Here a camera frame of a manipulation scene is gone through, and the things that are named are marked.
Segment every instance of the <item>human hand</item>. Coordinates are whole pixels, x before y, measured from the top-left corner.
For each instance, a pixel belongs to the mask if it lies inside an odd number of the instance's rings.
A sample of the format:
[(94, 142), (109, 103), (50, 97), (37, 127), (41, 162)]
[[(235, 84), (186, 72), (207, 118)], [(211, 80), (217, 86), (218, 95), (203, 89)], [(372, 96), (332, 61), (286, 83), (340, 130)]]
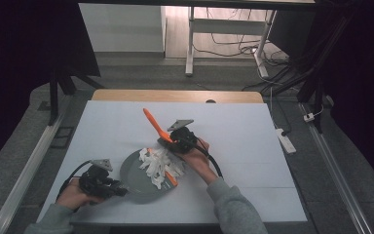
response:
[[(208, 151), (209, 149), (209, 144), (201, 138), (198, 138), (197, 145), (205, 151)], [(196, 171), (207, 184), (210, 184), (217, 179), (217, 175), (209, 166), (208, 158), (197, 148), (192, 148), (185, 154), (177, 155), (182, 158), (194, 171)]]
[(84, 193), (80, 188), (79, 179), (72, 178), (68, 186), (66, 186), (66, 188), (62, 191), (62, 193), (56, 200), (56, 204), (74, 211), (89, 202), (101, 203), (103, 201), (104, 200), (102, 198), (89, 196)]

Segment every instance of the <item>white tabletop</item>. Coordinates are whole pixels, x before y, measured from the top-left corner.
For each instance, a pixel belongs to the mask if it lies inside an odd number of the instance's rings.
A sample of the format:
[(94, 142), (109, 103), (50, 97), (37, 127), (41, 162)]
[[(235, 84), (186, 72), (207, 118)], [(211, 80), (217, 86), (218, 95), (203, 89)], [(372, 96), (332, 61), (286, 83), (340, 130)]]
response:
[[(158, 135), (143, 114), (148, 108), (166, 129), (176, 119), (210, 143), (224, 179), (237, 185), (266, 222), (306, 221), (266, 104), (89, 101), (38, 220), (56, 199), (62, 183), (83, 162), (109, 158), (119, 179), (123, 161), (134, 151), (157, 145)], [(80, 175), (88, 167), (77, 173)], [(206, 184), (190, 169), (164, 196), (140, 202), (130, 193), (81, 208), (76, 223), (216, 223)]]

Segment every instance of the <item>gray carpet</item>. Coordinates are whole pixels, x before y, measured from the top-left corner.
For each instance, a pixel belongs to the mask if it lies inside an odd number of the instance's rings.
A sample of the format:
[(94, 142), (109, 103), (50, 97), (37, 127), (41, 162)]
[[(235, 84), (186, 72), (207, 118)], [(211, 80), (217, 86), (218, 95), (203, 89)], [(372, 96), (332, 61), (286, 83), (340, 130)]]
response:
[[(124, 65), (119, 62), (116, 64), (116, 61), (111, 60), (108, 62), (100, 63), (102, 78), (96, 78), (97, 82), (107, 88), (239, 91), (246, 85), (260, 82), (256, 78), (257, 74), (253, 66), (226, 65), (226, 61), (196, 65), (194, 76), (191, 78), (184, 76), (184, 66), (179, 61), (136, 60)], [(274, 74), (278, 68), (269, 70)], [(79, 90), (74, 95), (65, 119), (61, 123), (58, 131), (60, 136), (73, 134), (86, 101), (91, 99), (94, 92), (94, 89), (87, 84), (77, 79), (74, 79), (74, 82)], [(296, 147), (297, 153), (285, 157), (309, 221), (267, 223), (269, 233), (357, 233), (308, 126), (302, 119), (294, 94), (294, 91), (288, 91), (274, 98), (272, 116), (279, 127), (291, 131), (288, 136)], [(0, 208), (48, 123), (48, 101), (48, 85), (36, 89), (31, 94), (29, 108), (0, 152)], [(330, 106), (326, 105), (322, 113), (323, 133), (374, 229), (374, 172), (360, 152), (334, 124), (329, 111)], [(64, 137), (53, 140), (52, 147), (34, 177), (8, 233), (22, 233), (27, 224), (36, 220), (66, 153), (68, 143), (68, 138)], [(76, 233), (108, 233), (109, 231), (109, 227), (78, 226)], [(112, 231), (120, 231), (120, 228), (114, 228)]]

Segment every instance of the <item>white wall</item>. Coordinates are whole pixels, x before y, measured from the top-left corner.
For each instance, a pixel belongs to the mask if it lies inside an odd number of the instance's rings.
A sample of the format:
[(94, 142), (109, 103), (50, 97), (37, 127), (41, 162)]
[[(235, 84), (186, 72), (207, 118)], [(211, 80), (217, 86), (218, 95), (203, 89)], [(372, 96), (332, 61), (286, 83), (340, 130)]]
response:
[(80, 4), (95, 52), (163, 52), (165, 8)]

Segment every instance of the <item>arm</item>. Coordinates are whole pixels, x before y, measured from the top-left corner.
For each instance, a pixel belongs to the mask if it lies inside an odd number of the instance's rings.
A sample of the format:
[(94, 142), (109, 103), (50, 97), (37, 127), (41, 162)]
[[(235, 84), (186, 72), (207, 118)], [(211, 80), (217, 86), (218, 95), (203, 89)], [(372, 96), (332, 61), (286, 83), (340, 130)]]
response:
[(79, 187), (78, 178), (73, 178), (56, 200), (56, 203), (50, 205), (41, 221), (29, 224), (24, 233), (72, 233), (73, 227), (69, 224), (69, 219), (73, 211), (91, 201), (100, 203), (102, 199), (85, 194)]
[[(199, 146), (208, 149), (202, 139)], [(207, 183), (207, 193), (214, 202), (214, 213), (220, 221), (220, 228), (227, 233), (267, 233), (259, 213), (242, 195), (237, 186), (230, 187), (209, 167), (207, 157), (197, 149), (179, 155)]]

